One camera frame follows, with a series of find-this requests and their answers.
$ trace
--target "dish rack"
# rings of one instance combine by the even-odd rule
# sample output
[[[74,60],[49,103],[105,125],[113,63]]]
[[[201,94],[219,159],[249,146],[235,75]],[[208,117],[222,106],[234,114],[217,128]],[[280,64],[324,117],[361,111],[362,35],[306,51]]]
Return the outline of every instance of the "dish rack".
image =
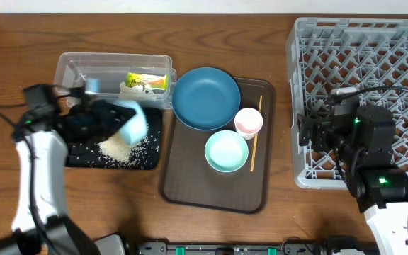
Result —
[[[295,182],[301,188],[345,189],[333,152],[314,152],[311,143],[298,144],[297,114],[316,118],[332,114],[324,100],[334,88],[408,88],[408,20],[299,18],[286,51]],[[408,175],[408,93],[371,91],[360,100],[362,105],[376,104],[393,112],[397,129],[392,160]]]

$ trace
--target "wooden table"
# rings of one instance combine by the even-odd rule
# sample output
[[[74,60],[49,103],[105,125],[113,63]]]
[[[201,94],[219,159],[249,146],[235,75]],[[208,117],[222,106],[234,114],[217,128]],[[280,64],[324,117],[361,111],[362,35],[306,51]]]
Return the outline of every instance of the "wooden table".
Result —
[[[336,234],[373,241],[348,191],[305,190],[293,181],[285,41],[300,16],[0,15],[0,103],[22,103],[22,88],[53,82],[63,52],[169,55],[179,76],[211,66],[236,77],[265,79],[277,96],[268,202],[261,213],[248,216],[163,201],[158,191],[163,146],[153,171],[66,169],[71,218],[91,238],[120,231],[132,241],[279,243],[290,236]],[[13,117],[21,112],[8,111]],[[168,130],[171,111],[164,116]],[[10,234],[18,201],[19,163],[10,135],[11,128],[0,119],[0,237]]]

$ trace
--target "pink cup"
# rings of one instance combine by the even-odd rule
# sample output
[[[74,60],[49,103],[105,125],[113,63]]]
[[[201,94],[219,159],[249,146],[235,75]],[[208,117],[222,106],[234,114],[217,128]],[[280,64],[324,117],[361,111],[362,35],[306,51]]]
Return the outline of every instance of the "pink cup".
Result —
[[[256,109],[243,108],[235,115],[234,123],[237,133],[245,140],[250,140],[262,128],[264,119]]]

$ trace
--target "plastic container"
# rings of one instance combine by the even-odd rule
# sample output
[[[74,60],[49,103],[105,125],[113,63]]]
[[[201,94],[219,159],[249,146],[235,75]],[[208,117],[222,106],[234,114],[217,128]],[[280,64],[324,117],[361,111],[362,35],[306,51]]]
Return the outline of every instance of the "plastic container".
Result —
[[[167,77],[165,91],[155,94],[120,93],[120,83],[125,81],[128,72],[157,74]],[[176,71],[172,60],[165,55],[137,55],[122,53],[75,53],[61,55],[56,69],[55,84],[66,87],[82,86],[88,78],[100,80],[101,99],[135,100],[141,106],[160,109],[171,108],[172,86],[176,82]],[[68,98],[67,105],[73,106],[75,98]]]
[[[339,87],[408,87],[408,20],[299,18],[286,51],[295,182],[301,188],[345,189],[333,153],[313,152],[311,144],[299,146],[297,114],[316,118],[331,114],[324,99]],[[408,94],[372,91],[360,100],[393,112],[397,127],[393,161],[408,175]]]

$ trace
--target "blue plate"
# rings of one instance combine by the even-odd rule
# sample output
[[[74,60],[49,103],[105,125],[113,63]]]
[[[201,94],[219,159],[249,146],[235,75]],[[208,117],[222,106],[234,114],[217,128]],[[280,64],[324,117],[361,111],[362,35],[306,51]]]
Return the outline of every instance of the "blue plate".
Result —
[[[214,130],[228,124],[240,107],[240,90],[222,70],[202,67],[184,74],[174,87],[173,110],[185,125]]]

